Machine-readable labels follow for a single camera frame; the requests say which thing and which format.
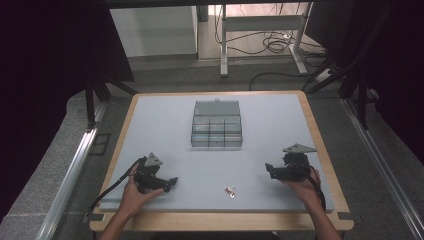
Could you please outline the white cabinet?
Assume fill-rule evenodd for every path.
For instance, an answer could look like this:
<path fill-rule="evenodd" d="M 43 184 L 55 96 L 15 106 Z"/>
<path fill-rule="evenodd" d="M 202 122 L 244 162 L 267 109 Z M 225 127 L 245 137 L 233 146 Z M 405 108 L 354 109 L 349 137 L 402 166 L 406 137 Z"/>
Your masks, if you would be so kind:
<path fill-rule="evenodd" d="M 127 57 L 197 53 L 194 6 L 111 9 Z"/>

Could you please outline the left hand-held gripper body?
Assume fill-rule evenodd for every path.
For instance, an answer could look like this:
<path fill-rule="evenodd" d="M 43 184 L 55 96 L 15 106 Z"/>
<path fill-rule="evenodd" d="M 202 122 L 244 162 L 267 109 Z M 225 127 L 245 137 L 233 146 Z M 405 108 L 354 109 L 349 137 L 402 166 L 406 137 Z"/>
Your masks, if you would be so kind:
<path fill-rule="evenodd" d="M 140 193 L 157 189 L 163 189 L 165 192 L 170 191 L 171 181 L 156 176 L 163 162 L 153 152 L 138 159 L 137 163 L 138 167 L 134 174 L 134 180 Z"/>

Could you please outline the black stand legs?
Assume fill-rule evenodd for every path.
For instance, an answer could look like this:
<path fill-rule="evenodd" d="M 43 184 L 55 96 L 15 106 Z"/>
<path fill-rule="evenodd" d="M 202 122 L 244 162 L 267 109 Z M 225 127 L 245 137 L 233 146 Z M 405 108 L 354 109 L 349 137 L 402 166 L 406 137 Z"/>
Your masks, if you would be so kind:
<path fill-rule="evenodd" d="M 86 80 L 85 88 L 88 132 L 91 132 L 97 123 L 95 119 L 94 97 L 97 97 L 101 103 L 108 102 L 111 100 L 111 93 L 107 87 L 107 84 L 111 84 L 132 96 L 138 94 L 138 91 L 136 91 L 132 87 L 111 77 L 96 74 L 92 74 L 91 76 L 89 76 Z"/>
<path fill-rule="evenodd" d="M 350 98 L 354 90 L 358 89 L 357 120 L 365 130 L 368 129 L 366 122 L 367 83 L 364 77 L 365 59 L 369 54 L 371 47 L 375 43 L 378 35 L 380 34 L 383 26 L 393 12 L 394 6 L 394 2 L 386 2 L 378 8 L 377 16 L 374 20 L 371 21 L 371 26 L 366 30 L 365 40 L 363 41 L 359 50 L 356 52 L 353 60 L 348 65 L 340 69 L 334 75 L 326 78 L 322 82 L 319 82 L 311 87 L 307 87 L 307 84 L 305 84 L 303 88 L 303 91 L 306 94 L 313 94 L 335 82 L 336 80 L 345 77 L 345 80 L 338 90 L 338 94 L 341 98 Z"/>

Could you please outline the wooden table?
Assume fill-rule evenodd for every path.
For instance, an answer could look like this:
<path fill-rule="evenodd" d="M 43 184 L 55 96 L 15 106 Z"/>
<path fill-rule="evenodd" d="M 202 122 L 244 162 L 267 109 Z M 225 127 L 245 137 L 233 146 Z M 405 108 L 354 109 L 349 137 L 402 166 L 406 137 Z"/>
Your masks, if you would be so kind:
<path fill-rule="evenodd" d="M 339 185 L 333 165 L 318 130 L 311 108 L 305 94 L 301 91 L 277 92 L 209 92 L 209 93 L 174 93 L 174 94 L 137 94 L 133 97 L 121 134 L 118 138 L 107 176 L 104 183 L 111 185 L 111 177 L 118 158 L 118 147 L 122 145 L 123 132 L 129 126 L 129 114 L 135 108 L 136 100 L 141 96 L 178 96 L 198 95 L 200 101 L 236 100 L 238 95 L 248 94 L 296 94 L 300 98 L 301 107 L 306 116 L 317 155 L 321 166 L 317 169 L 321 174 L 321 186 L 327 201 L 326 211 L 335 228 L 340 231 L 350 230 L 354 226 L 353 217 L 347 206 Z M 305 208 L 301 211 L 288 212 L 228 212 L 228 211 L 150 211 L 147 207 L 136 215 L 126 226 L 129 231 L 161 232 L 161 231 L 299 231 L 312 229 L 312 221 Z"/>

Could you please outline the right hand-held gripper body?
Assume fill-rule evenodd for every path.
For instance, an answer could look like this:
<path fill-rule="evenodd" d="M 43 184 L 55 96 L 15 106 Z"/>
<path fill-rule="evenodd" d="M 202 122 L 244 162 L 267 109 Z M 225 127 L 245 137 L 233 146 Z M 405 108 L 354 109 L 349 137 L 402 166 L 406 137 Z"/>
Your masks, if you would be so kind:
<path fill-rule="evenodd" d="M 316 152 L 315 148 L 295 143 L 283 149 L 284 167 L 269 165 L 269 174 L 272 179 L 301 182 L 311 174 L 311 165 L 307 153 Z"/>

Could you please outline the grey table mat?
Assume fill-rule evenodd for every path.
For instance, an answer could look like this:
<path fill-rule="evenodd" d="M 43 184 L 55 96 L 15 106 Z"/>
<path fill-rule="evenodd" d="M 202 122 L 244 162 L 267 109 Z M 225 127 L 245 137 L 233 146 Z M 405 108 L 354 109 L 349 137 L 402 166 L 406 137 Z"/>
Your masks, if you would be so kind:
<path fill-rule="evenodd" d="M 101 209 L 118 207 L 126 183 L 124 173 L 139 158 L 153 152 L 163 164 L 157 175 L 178 177 L 167 193 L 147 204 L 150 211 L 301 211 L 303 204 L 287 185 L 271 179 L 265 163 L 280 167 L 283 149 L 295 143 L 312 147 L 308 159 L 320 168 L 317 145 L 296 94 L 238 95 L 242 146 L 195 148 L 191 125 L 198 95 L 141 96 L 129 114 L 129 126 L 118 147 L 111 181 L 116 189 L 106 195 Z M 234 198 L 224 191 L 236 186 Z"/>

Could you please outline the person's right hand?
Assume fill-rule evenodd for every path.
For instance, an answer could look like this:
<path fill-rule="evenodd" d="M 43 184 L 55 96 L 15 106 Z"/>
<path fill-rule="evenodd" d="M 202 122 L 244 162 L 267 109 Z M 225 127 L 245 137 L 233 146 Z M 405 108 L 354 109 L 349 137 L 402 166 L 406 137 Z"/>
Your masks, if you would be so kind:
<path fill-rule="evenodd" d="M 311 170 L 310 178 L 313 182 L 305 179 L 302 182 L 284 181 L 284 184 L 288 185 L 294 190 L 298 199 L 303 203 L 307 211 L 318 211 L 323 210 L 321 199 L 314 187 L 314 183 L 320 185 L 319 172 L 315 169 Z"/>

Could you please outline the aluminium rail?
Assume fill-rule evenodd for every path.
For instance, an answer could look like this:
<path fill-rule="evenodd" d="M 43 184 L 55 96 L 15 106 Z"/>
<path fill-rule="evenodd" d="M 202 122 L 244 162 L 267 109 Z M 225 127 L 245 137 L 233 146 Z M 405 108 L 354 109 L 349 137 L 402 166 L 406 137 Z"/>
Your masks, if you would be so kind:
<path fill-rule="evenodd" d="M 97 135 L 106 108 L 106 103 L 100 103 L 95 110 L 94 126 L 84 133 L 35 240 L 52 240 Z"/>
<path fill-rule="evenodd" d="M 350 100 L 346 99 L 341 99 L 341 103 L 346 109 L 354 128 L 364 143 L 372 161 L 376 165 L 383 182 L 389 190 L 402 217 L 414 236 L 414 239 L 424 240 L 424 221 L 419 216 L 417 209 L 399 184 L 370 132 L 366 130 L 357 119 L 357 111 L 355 110 L 354 104 Z"/>

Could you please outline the white metal desk frame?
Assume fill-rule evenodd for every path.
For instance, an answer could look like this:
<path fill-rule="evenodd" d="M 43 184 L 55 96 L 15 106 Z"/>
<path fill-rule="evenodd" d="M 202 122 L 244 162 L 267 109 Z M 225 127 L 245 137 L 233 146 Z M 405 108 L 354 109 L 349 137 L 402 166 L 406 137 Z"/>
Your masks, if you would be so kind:
<path fill-rule="evenodd" d="M 289 45 L 291 56 L 301 75 L 307 74 L 307 69 L 299 53 L 299 46 L 308 21 L 311 2 L 308 2 L 301 15 L 281 15 L 281 16 L 236 16 L 228 17 L 226 5 L 222 6 L 221 24 L 221 55 L 220 55 L 220 75 L 228 76 L 228 54 L 227 54 L 227 33 L 244 31 L 273 31 L 273 30 L 293 30 L 297 33 L 293 44 Z"/>

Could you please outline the clear plastic compartment box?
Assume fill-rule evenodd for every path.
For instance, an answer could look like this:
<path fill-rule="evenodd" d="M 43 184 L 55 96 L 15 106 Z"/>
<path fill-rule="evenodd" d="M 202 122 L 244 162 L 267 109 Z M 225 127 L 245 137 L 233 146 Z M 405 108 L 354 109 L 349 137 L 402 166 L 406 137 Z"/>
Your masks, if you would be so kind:
<path fill-rule="evenodd" d="M 197 101 L 191 127 L 191 145 L 202 148 L 238 148 L 243 143 L 237 100 Z"/>

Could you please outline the person's left hand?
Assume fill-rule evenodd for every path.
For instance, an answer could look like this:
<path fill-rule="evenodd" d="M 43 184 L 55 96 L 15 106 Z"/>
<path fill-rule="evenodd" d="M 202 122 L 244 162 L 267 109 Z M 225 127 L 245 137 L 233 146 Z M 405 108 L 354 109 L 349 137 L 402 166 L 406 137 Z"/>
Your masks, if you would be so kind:
<path fill-rule="evenodd" d="M 147 202 L 156 198 L 164 192 L 163 189 L 157 189 L 148 192 L 147 194 L 140 193 L 138 191 L 137 184 L 134 180 L 134 175 L 136 173 L 137 168 L 138 165 L 135 165 L 130 171 L 127 184 L 124 187 L 122 200 L 117 211 L 117 215 L 119 215 L 125 220 L 128 220 L 131 217 L 135 216 L 138 212 L 141 211 L 141 209 Z"/>

